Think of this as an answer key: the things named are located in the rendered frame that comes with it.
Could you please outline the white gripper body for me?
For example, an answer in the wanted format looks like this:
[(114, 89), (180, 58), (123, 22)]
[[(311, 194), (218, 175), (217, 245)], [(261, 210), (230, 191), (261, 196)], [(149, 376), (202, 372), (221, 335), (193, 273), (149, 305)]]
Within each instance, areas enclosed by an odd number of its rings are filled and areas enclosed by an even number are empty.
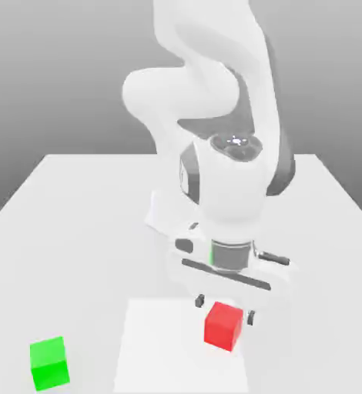
[(221, 273), (211, 266), (184, 257), (174, 251), (165, 254), (167, 273), (190, 295), (204, 294), (216, 300), (230, 300), (243, 309), (262, 312), (287, 304), (293, 295), (297, 264), (279, 265), (253, 259), (239, 274)]

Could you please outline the small red cube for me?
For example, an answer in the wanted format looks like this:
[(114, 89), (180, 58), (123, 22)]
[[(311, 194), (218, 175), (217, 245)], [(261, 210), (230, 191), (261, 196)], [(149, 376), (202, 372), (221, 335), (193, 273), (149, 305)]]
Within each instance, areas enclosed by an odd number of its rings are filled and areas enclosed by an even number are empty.
[(204, 321), (204, 342), (232, 352), (240, 337), (242, 324), (242, 309), (214, 302)]

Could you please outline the small green cube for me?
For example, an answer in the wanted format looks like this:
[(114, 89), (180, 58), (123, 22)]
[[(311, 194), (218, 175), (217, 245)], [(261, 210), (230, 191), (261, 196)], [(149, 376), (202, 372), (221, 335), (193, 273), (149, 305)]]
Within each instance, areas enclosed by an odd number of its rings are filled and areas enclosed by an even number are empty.
[(31, 374), (37, 391), (70, 383), (62, 336), (32, 343), (29, 355)]

